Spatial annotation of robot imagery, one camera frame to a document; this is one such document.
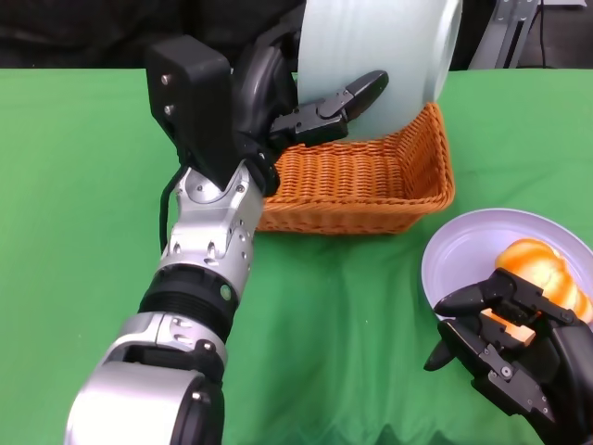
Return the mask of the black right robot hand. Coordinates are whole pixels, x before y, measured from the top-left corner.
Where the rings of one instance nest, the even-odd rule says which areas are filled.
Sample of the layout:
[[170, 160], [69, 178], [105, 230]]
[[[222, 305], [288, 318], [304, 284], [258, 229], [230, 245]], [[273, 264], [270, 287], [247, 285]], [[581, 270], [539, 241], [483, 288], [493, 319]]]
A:
[[540, 287], [498, 268], [435, 305], [440, 341], [424, 368], [458, 359], [472, 386], [545, 444], [592, 441], [592, 330]]

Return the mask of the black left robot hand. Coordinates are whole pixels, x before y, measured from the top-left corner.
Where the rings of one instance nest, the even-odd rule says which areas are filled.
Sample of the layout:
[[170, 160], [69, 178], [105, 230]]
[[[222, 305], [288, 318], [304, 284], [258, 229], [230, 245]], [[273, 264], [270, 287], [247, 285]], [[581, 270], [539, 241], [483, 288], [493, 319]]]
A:
[[257, 38], [233, 71], [234, 129], [275, 156], [290, 146], [318, 146], [343, 139], [348, 124], [381, 95], [389, 77], [369, 71], [325, 97], [297, 99], [292, 69], [297, 65], [300, 29], [282, 22]]

